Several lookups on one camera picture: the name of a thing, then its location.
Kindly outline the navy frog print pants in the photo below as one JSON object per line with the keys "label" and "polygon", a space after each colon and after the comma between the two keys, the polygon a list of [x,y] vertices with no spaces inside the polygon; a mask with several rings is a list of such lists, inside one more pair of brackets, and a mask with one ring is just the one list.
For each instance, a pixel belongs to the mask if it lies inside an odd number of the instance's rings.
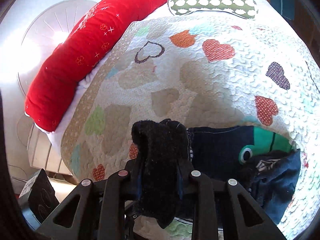
{"label": "navy frog print pants", "polygon": [[189,216],[182,200],[183,161],[209,178],[237,180],[278,224],[291,202],[300,173],[300,150],[257,126],[190,127],[178,121],[133,124],[130,153],[141,161],[142,215],[167,227]]}

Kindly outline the white arched headboard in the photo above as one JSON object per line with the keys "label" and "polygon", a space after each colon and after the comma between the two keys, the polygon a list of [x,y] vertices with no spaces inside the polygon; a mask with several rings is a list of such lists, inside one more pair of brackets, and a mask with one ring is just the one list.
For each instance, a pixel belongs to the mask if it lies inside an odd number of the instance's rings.
{"label": "white arched headboard", "polygon": [[7,96],[5,124],[12,130],[6,138],[8,168],[14,181],[25,182],[36,169],[70,174],[46,133],[25,115],[24,99],[41,65],[93,5],[91,0],[65,0],[52,5],[33,20],[17,46],[23,62],[13,73],[14,83],[2,88]]}

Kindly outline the long red pillow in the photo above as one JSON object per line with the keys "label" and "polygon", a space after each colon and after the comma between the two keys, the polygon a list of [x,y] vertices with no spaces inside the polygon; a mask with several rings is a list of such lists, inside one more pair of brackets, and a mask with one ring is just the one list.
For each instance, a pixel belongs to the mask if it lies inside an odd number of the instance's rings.
{"label": "long red pillow", "polygon": [[25,100],[25,113],[53,132],[73,101],[78,83],[122,37],[167,0],[101,0],[74,26],[66,40],[44,61]]}

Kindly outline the green white patterned pillow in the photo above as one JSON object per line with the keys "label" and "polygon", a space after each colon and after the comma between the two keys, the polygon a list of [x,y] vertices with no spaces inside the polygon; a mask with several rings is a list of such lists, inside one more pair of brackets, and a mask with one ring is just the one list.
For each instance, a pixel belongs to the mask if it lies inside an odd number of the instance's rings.
{"label": "green white patterned pillow", "polygon": [[252,19],[258,14],[254,0],[168,0],[167,5],[170,12],[177,16],[198,11],[217,11]]}

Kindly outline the wooden door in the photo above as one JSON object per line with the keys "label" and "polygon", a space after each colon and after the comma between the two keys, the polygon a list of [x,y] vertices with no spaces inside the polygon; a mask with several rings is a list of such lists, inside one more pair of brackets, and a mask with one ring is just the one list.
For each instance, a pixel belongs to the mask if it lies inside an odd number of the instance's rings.
{"label": "wooden door", "polygon": [[267,0],[304,41],[319,63],[319,12],[310,0]]}

